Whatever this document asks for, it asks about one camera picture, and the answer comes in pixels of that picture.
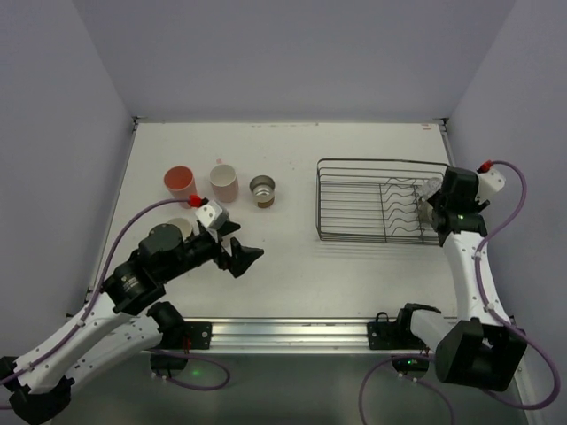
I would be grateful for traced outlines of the beige plastic tumbler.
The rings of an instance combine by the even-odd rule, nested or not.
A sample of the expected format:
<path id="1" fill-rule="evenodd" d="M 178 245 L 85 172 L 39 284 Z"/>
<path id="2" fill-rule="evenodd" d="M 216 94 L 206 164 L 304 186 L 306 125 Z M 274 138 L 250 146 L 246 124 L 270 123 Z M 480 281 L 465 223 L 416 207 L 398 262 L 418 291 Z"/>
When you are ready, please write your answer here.
<path id="1" fill-rule="evenodd" d="M 173 218 L 169 220 L 167 223 L 179 228 L 183 239 L 186 239 L 194 235 L 194 227 L 192 223 L 183 217 Z"/>

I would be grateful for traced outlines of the clear glass cup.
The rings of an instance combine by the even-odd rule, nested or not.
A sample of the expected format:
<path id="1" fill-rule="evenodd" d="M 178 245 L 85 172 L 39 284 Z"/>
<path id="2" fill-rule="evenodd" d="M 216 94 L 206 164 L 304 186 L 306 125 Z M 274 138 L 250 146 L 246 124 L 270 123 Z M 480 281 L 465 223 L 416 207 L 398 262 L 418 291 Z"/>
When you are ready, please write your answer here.
<path id="1" fill-rule="evenodd" d="M 423 201 L 428 201 L 431 197 L 433 197 L 441 188 L 443 180 L 439 177 L 432 177 L 428 179 L 419 189 L 418 194 L 419 197 Z"/>

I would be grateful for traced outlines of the pink ceramic mug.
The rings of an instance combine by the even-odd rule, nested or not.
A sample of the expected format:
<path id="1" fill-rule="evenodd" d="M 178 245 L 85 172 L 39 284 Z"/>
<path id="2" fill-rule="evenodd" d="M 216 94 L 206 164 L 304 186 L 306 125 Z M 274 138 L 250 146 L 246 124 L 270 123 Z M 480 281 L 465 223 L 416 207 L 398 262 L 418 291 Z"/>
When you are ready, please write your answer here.
<path id="1" fill-rule="evenodd" d="M 237 199 L 239 186 L 237 171 L 227 164 L 218 164 L 210 174 L 209 181 L 215 197 L 223 203 L 232 203 Z"/>

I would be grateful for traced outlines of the steel cup with brown band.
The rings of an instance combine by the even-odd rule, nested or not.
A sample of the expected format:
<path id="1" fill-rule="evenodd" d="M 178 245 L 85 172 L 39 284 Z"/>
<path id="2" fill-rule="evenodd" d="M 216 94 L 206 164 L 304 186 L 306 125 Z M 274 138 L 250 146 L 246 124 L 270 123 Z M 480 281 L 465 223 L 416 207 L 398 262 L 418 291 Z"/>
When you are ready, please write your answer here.
<path id="1" fill-rule="evenodd" d="M 275 188 L 275 181 L 267 175 L 255 176 L 249 183 L 253 201 L 259 208 L 269 208 L 274 203 Z"/>

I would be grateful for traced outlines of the pink plastic tumbler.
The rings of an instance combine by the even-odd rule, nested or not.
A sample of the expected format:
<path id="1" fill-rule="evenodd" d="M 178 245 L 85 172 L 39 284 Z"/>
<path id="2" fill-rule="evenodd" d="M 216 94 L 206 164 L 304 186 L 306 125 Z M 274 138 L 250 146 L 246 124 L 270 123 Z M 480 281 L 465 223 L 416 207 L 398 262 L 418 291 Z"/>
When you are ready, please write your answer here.
<path id="1" fill-rule="evenodd" d="M 190 208 L 190 197 L 197 195 L 197 186 L 193 172 L 187 166 L 174 166 L 166 171 L 163 182 L 176 200 L 181 200 L 181 207 Z"/>

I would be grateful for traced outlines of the olive ceramic cup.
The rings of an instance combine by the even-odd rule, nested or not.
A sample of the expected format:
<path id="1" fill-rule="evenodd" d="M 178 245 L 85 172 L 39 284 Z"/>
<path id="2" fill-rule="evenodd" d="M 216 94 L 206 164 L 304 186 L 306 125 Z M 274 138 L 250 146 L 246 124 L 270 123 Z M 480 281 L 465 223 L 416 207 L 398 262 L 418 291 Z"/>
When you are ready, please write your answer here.
<path id="1" fill-rule="evenodd" d="M 428 201 L 420 202 L 417 211 L 421 222 L 432 224 L 434 208 Z"/>

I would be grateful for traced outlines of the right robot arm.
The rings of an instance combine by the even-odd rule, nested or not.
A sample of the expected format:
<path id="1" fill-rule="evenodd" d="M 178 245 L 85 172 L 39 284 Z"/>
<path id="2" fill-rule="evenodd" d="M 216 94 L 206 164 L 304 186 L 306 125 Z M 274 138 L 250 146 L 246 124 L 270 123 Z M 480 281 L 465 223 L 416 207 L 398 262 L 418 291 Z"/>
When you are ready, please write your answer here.
<path id="1" fill-rule="evenodd" d="M 435 373 L 443 383 L 502 392 L 526 350 L 526 342 L 509 330 L 511 322 L 499 300 L 481 215 L 489 197 L 504 184 L 496 171 L 450 166 L 435 192 L 425 198 L 451 269 L 457 322 L 450 324 L 439 309 L 419 304 L 406 304 L 397 322 L 400 330 L 433 351 Z"/>

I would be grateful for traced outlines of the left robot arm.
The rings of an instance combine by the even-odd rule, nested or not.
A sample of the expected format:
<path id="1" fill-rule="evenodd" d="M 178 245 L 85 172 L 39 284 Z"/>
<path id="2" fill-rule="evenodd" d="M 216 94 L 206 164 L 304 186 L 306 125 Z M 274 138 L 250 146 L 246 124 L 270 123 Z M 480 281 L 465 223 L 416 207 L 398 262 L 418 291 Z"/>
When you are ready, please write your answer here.
<path id="1" fill-rule="evenodd" d="M 162 301 L 166 284 L 209 261 L 238 278 L 264 253 L 236 238 L 230 248 L 225 251 L 206 230 L 184 238 L 173 224 L 153 228 L 58 332 L 25 355 L 1 359 L 1 384 L 11 393 L 13 412 L 28 424 L 44 424 L 94 374 L 140 351 L 175 348 L 185 322 Z"/>

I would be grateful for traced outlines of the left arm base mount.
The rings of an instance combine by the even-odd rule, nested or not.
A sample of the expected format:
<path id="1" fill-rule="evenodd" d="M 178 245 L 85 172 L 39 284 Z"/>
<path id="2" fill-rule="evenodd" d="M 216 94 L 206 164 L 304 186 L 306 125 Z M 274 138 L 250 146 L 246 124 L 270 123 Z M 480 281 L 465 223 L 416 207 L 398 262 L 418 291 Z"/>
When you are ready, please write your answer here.
<path id="1" fill-rule="evenodd" d="M 209 350 L 213 336 L 210 321 L 186 321 L 182 331 L 182 349 L 185 352 Z"/>

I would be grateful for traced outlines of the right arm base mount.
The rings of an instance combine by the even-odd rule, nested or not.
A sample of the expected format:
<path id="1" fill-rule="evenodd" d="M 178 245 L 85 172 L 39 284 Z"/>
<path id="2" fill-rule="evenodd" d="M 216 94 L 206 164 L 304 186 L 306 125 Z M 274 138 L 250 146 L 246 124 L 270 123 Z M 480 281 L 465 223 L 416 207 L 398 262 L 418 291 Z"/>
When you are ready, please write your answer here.
<path id="1" fill-rule="evenodd" d="M 422 350 L 425 345 L 409 330 L 410 314 L 400 309 L 395 319 L 380 312 L 366 325 L 369 348 L 372 351 Z"/>

